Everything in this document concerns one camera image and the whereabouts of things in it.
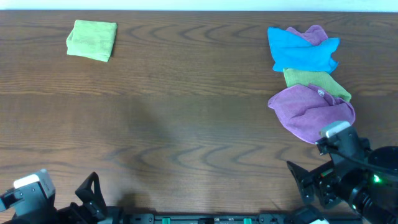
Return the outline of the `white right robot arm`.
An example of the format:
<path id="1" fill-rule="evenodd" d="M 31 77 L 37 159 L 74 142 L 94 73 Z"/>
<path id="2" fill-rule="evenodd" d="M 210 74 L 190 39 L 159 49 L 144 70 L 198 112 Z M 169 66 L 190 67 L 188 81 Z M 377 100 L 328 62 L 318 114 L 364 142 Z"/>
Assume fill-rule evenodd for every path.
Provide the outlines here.
<path id="1" fill-rule="evenodd" d="M 369 223 L 397 223 L 397 148 L 322 146 L 331 160 L 314 170 L 288 161 L 301 198 L 325 209 L 347 203 Z"/>

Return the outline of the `light green microfiber cloth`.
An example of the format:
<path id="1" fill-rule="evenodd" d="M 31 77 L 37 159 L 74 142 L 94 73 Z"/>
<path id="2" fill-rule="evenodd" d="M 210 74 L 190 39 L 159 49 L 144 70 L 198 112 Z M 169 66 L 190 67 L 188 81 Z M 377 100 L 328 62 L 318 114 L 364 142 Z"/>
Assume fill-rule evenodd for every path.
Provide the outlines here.
<path id="1" fill-rule="evenodd" d="M 66 40 L 67 54 L 108 62 L 117 28 L 115 22 L 76 20 Z"/>

